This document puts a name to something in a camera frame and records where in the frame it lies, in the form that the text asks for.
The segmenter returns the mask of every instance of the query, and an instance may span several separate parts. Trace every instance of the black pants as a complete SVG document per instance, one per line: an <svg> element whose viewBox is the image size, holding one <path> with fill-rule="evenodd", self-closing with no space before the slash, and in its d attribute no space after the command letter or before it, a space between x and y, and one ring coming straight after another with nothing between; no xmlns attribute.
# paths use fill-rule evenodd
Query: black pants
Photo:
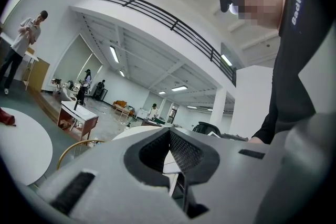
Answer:
<svg viewBox="0 0 336 224"><path fill-rule="evenodd" d="M5 82L5 89L9 89L12 84L14 75L16 73L17 68L19 67L20 63L22 62L23 57L15 52L15 50L10 49L9 53L7 54L4 63L2 64L0 68L0 83L2 81L2 78L4 77L4 74L6 73L7 68L12 63L12 66L10 68L10 72L8 75L8 78Z"/></svg>
<svg viewBox="0 0 336 224"><path fill-rule="evenodd" d="M84 96L86 92L87 87L80 87L78 94L77 94L77 100L79 100L80 104L84 104Z"/></svg>

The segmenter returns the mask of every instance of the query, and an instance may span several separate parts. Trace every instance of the person's hand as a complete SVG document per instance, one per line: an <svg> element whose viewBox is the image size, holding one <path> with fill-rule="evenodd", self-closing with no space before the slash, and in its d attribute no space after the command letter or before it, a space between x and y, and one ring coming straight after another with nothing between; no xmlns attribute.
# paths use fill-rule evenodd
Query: person's hand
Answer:
<svg viewBox="0 0 336 224"><path fill-rule="evenodd" d="M259 139L257 137L252 137L248 142L249 143L255 143L255 144L264 144L264 142L261 141L261 139Z"/></svg>

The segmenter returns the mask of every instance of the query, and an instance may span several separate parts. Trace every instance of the chair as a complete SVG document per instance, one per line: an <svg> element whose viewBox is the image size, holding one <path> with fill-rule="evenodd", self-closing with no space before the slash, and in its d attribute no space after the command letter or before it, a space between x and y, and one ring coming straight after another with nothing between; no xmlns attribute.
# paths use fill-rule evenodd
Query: chair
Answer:
<svg viewBox="0 0 336 224"><path fill-rule="evenodd" d="M203 121L198 122L198 125L195 128L193 128L193 132L206 135L208 135L210 132L214 132L217 136L221 137L221 132L217 126L214 126L212 124Z"/></svg>
<svg viewBox="0 0 336 224"><path fill-rule="evenodd" d="M80 146L80 151L79 154L77 156L79 156L82 153L82 146L85 144L85 150L83 152L85 152L86 150L88 150L91 147L94 147L98 144L98 142L100 143L104 143L105 141L103 140L83 140L83 141L79 141L76 144L73 144L72 146L68 147L63 154L61 155L61 157L58 160L57 166L56 166L56 170L59 169L61 162L63 160L63 158L65 157L65 155L73 148L75 148L75 153L74 153L74 158L76 158L76 146Z"/></svg>

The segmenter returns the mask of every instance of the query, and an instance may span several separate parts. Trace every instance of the wooden chair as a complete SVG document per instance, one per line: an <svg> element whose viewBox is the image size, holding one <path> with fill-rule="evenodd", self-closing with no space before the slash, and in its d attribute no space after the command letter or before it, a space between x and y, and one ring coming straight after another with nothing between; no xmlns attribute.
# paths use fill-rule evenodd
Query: wooden chair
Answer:
<svg viewBox="0 0 336 224"><path fill-rule="evenodd" d="M76 158L76 146L80 146L79 154L77 155L77 156L79 156L79 155L81 154L81 152L82 152L82 146L83 146L84 144L85 144L85 146L86 146L86 149L85 149L85 151L86 151L86 150L88 150L89 148L96 146L99 142L104 143L105 141L103 141L103 140L83 140L83 141L79 141L79 142L77 142L76 144L73 144L72 146L68 147L68 148L63 152L63 154L61 155L61 157L59 158L58 163L57 163L57 166L56 166L56 170L59 169L59 166L61 165L62 159L65 157L65 155L66 155L71 149L75 148L75 153L74 153L73 156L74 156L74 158Z"/></svg>

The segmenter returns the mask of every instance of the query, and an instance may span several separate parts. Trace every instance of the ceiling light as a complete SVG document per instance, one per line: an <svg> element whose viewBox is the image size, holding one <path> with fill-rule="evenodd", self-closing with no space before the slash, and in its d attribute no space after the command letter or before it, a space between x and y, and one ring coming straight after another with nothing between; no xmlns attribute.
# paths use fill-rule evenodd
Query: ceiling light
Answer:
<svg viewBox="0 0 336 224"><path fill-rule="evenodd" d="M229 61L229 59L226 58L226 56L223 54L222 55L222 58L224 59L224 61L226 61L226 63L229 65L229 66L232 66L232 63Z"/></svg>
<svg viewBox="0 0 336 224"><path fill-rule="evenodd" d="M172 89L172 91L176 92L176 91L181 91L181 90L186 90L186 89L188 89L186 86L181 86L181 87Z"/></svg>
<svg viewBox="0 0 336 224"><path fill-rule="evenodd" d="M115 52L115 49L114 49L113 47L110 47L110 49L111 49L112 55L113 55L113 57L114 57L114 60L115 60L117 63L119 63L118 56L117 56L117 54L116 54L116 52Z"/></svg>

